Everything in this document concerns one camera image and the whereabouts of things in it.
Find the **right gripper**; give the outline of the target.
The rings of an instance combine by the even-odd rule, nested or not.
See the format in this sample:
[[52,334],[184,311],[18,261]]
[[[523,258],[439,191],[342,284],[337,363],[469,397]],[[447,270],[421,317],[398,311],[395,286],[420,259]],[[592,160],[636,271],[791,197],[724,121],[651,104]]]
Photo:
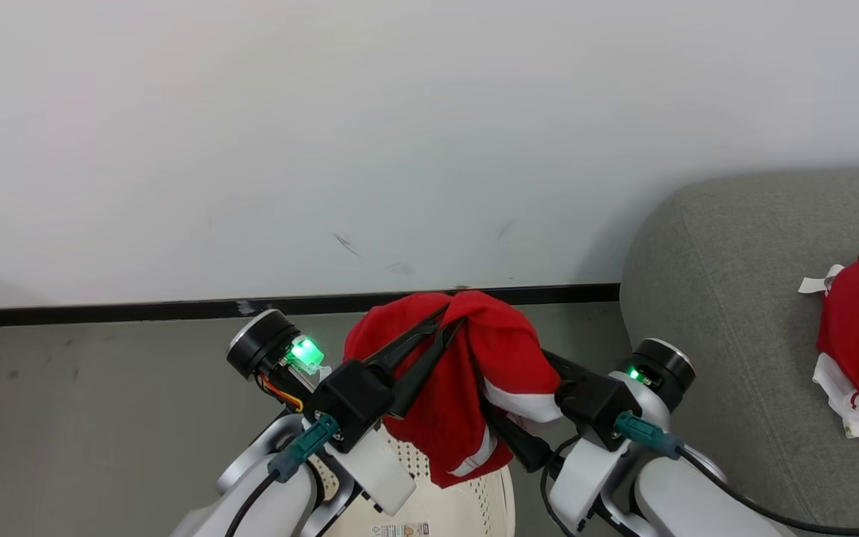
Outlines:
[[[561,384],[579,384],[585,380],[586,367],[552,351],[541,351],[558,373]],[[659,339],[642,339],[631,356],[606,375],[622,380],[630,388],[642,409],[642,415],[636,418],[662,431],[668,431],[672,411],[682,402],[696,378],[694,367],[685,354]],[[579,533],[593,515],[599,515],[618,533],[651,533],[654,530],[640,510],[625,511],[614,502],[617,487],[649,450],[644,443],[624,436],[616,426],[624,442],[620,449],[609,452],[593,432],[588,430],[582,434],[576,429],[576,435],[553,452],[548,442],[529,434],[490,401],[482,400],[480,411],[488,428],[508,446],[527,473],[541,470],[549,463],[552,483],[549,516],[563,533]]]

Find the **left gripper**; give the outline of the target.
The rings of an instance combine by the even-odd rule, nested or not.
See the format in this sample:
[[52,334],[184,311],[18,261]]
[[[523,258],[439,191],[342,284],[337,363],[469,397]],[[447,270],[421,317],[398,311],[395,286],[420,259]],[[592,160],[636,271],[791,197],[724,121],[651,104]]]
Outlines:
[[[362,363],[381,375],[396,375],[413,351],[425,342],[429,346],[403,371],[393,385],[394,401],[382,416],[403,419],[425,388],[433,371],[466,323],[461,318],[444,325],[449,305],[434,310],[401,336],[397,336]],[[314,424],[303,416],[303,406],[318,386],[303,380],[320,365],[323,356],[317,345],[293,325],[279,310],[266,310],[236,334],[227,353],[228,362],[243,377],[258,381],[278,401],[289,406],[297,419],[299,434],[282,454],[273,459],[274,476],[285,482],[299,465],[320,455],[347,472],[355,487],[367,494],[382,513],[394,515],[415,493],[415,479],[405,472],[395,452],[386,445],[376,422],[368,434],[347,454],[340,453],[330,441],[338,424],[322,415]]]

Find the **red garment with white stripes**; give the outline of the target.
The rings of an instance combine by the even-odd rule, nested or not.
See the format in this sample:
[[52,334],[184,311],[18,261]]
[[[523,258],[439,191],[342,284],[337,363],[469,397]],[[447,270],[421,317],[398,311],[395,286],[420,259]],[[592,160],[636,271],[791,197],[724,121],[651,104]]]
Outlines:
[[345,359],[370,357],[410,327],[442,310],[463,321],[432,376],[389,435],[412,443],[429,461],[430,479],[446,489],[508,465],[512,452],[487,424],[481,402],[528,431],[557,424],[560,376],[542,353],[538,332],[520,310],[479,290],[415,293],[369,310],[344,344]]

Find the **pink perforated laundry basket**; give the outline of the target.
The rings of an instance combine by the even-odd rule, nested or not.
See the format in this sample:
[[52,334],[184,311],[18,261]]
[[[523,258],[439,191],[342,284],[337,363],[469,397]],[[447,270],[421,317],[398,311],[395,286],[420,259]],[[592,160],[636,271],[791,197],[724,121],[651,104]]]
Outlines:
[[515,496],[507,467],[440,489],[429,460],[412,443],[384,434],[415,479],[415,493],[395,516],[355,499],[323,537],[515,537]]

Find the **grey fabric sofa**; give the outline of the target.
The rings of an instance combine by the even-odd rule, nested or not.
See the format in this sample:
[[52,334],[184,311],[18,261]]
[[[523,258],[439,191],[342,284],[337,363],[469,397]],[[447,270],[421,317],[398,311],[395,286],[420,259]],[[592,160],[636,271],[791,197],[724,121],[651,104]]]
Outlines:
[[696,380],[679,435],[768,509],[859,527],[859,439],[812,377],[822,302],[801,295],[859,254],[859,169],[701,181],[638,231],[620,285],[631,343],[661,339]]

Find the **black wall baseboard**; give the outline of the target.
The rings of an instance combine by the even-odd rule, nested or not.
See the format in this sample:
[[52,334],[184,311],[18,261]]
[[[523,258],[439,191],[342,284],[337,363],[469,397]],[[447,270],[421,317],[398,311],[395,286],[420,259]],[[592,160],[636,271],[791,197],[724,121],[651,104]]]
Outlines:
[[[484,288],[482,292],[512,306],[606,303],[618,301],[620,284],[511,286]],[[233,300],[7,308],[0,309],[0,327],[236,319],[249,318],[268,309],[277,309],[286,315],[365,313],[371,308],[405,296],[406,292],[381,292],[364,295],[251,297]]]

